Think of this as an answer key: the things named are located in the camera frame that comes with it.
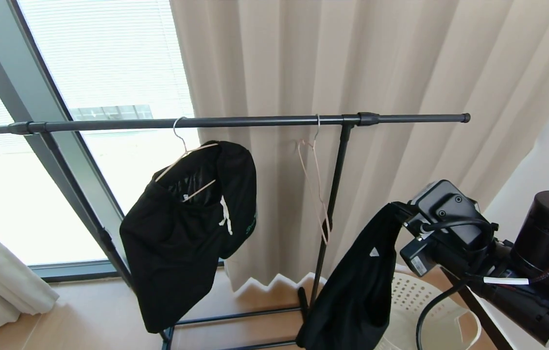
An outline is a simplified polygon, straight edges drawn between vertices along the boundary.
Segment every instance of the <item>wire hanger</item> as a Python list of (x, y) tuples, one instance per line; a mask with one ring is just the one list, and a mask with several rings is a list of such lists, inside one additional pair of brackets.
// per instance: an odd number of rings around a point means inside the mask
[[(175, 166), (175, 164), (177, 164), (177, 162), (181, 161), (181, 159), (183, 159), (183, 157), (186, 157), (187, 155), (189, 155), (190, 153), (194, 152), (194, 151), (199, 151), (199, 149), (204, 149), (204, 148), (208, 148), (208, 147), (212, 147), (212, 146), (217, 146), (218, 143), (211, 143), (211, 144), (206, 144), (205, 146), (201, 146), (199, 148), (195, 148), (193, 150), (188, 150), (188, 148), (186, 147), (186, 141), (184, 140), (184, 138), (182, 138), (180, 135), (177, 134), (177, 131), (175, 130), (175, 126), (177, 125), (177, 122), (179, 122), (179, 120), (181, 119), (186, 119), (186, 117), (181, 117), (179, 119), (176, 119), (175, 122), (173, 123), (173, 133), (175, 134), (175, 136), (177, 136), (180, 140), (182, 140), (182, 144), (184, 145), (184, 153), (183, 155), (181, 155), (175, 162), (173, 162), (173, 164), (171, 164), (170, 166), (166, 167), (166, 169), (164, 169), (164, 171), (162, 173), (160, 173), (160, 175), (158, 175), (158, 177), (156, 178), (156, 182), (158, 182), (160, 179), (162, 179), (164, 177), (164, 175), (166, 173), (169, 172), (169, 170), (171, 170), (171, 168), (173, 168), (173, 166)], [(208, 184), (206, 184), (205, 186), (203, 186), (202, 188), (198, 189), (197, 191), (195, 191), (195, 193), (191, 194), (191, 195), (184, 195), (184, 200), (183, 202), (187, 202), (190, 198), (193, 198), (195, 195), (198, 195), (201, 191), (203, 191), (204, 189), (208, 188), (210, 185), (214, 184), (214, 182), (216, 182), (216, 180), (212, 180), (210, 181)]]
[(332, 228), (330, 227), (330, 222), (328, 222), (328, 212), (326, 210), (326, 203), (324, 202), (324, 199), (322, 198), (322, 180), (320, 178), (320, 166), (318, 165), (317, 154), (315, 153), (315, 148), (316, 148), (315, 142), (317, 140), (317, 135), (320, 133), (320, 115), (316, 114), (315, 116), (317, 117), (317, 130), (315, 131), (313, 142), (307, 142), (304, 139), (299, 140), (298, 146), (297, 146), (296, 149), (298, 151), (298, 157), (301, 160), (301, 166), (303, 167), (303, 172), (305, 173), (305, 179), (307, 180), (307, 182), (309, 182), (309, 193), (311, 194), (312, 198), (315, 198), (315, 195), (313, 193), (313, 189), (311, 188), (311, 183), (309, 181), (309, 175), (307, 173), (307, 168), (305, 167), (305, 162), (303, 161), (303, 155), (301, 155), (301, 145), (306, 145), (313, 151), (314, 161), (315, 161), (315, 169), (317, 171), (317, 193), (318, 193), (319, 201), (322, 204), (322, 209), (324, 211), (324, 217), (325, 217), (325, 221), (326, 221), (326, 233), (324, 232), (324, 229), (322, 227), (322, 222), (320, 220), (320, 209), (318, 208), (318, 206), (316, 206), (315, 201), (312, 201), (312, 202), (313, 202), (313, 207), (314, 207), (314, 210), (315, 210), (315, 217), (317, 217), (318, 226), (320, 228), (320, 231), (322, 232), (322, 240), (324, 241), (324, 244), (327, 245), (328, 240), (330, 239), (330, 234), (332, 232)]

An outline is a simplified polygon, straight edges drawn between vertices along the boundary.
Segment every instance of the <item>black garment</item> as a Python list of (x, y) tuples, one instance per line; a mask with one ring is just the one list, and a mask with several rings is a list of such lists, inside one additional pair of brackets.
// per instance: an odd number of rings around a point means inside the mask
[(376, 348), (389, 325), (395, 242), (401, 229), (398, 213), (398, 206), (387, 204), (361, 231), (315, 300), (296, 337), (298, 346)]
[[(153, 175), (120, 227), (145, 328), (175, 325), (212, 288), (226, 259), (255, 229), (257, 177), (248, 150), (225, 141)], [(214, 184), (184, 199), (212, 180)], [(231, 233), (223, 214), (228, 208)]]

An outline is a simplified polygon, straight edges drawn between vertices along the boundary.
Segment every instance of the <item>laundry basket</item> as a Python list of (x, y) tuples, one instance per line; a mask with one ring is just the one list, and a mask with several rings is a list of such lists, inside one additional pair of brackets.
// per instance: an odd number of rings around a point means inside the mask
[[(415, 350), (415, 328), (423, 308), (441, 291), (426, 283), (406, 275), (395, 273), (392, 283), (392, 311), (389, 327), (376, 350)], [(461, 317), (470, 313), (477, 326), (472, 339), (463, 339)], [(474, 313), (461, 308), (446, 298), (437, 304), (421, 329), (421, 343), (424, 350), (467, 350), (481, 335), (480, 320)]]

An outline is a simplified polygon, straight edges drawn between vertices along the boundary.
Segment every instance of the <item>white drawstring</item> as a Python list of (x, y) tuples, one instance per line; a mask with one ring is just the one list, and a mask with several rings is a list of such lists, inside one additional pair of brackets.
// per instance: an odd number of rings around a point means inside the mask
[(219, 222), (219, 226), (225, 225), (225, 221), (227, 221), (227, 230), (229, 231), (229, 235), (233, 235), (232, 232), (232, 219), (229, 217), (229, 208), (227, 208), (227, 203), (225, 203), (225, 197), (221, 195), (221, 206), (223, 206), (223, 220)]

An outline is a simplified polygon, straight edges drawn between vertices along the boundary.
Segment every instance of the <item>floor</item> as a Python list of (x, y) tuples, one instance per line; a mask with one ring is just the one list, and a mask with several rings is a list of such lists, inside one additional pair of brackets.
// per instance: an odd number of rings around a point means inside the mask
[[(439, 272), (432, 284), (447, 289)], [(302, 283), (306, 290), (312, 279)], [(0, 350), (159, 350), (161, 338), (145, 331), (136, 297), (118, 279), (55, 284), (61, 295), (55, 308), (45, 315), (22, 315), (19, 321), (0, 328)], [(464, 305), (460, 297), (455, 301)], [(197, 304), (186, 318), (249, 312), (296, 306), (296, 286), (275, 279), (269, 288), (248, 283), (233, 293), (229, 279), (219, 270), (212, 292)], [(258, 316), (237, 321), (221, 321), (175, 330), (173, 350), (215, 350), (245, 346), (263, 341), (293, 339), (301, 325), (299, 312)], [(278, 348), (298, 349), (296, 346)], [(488, 336), (471, 350), (493, 350)]]

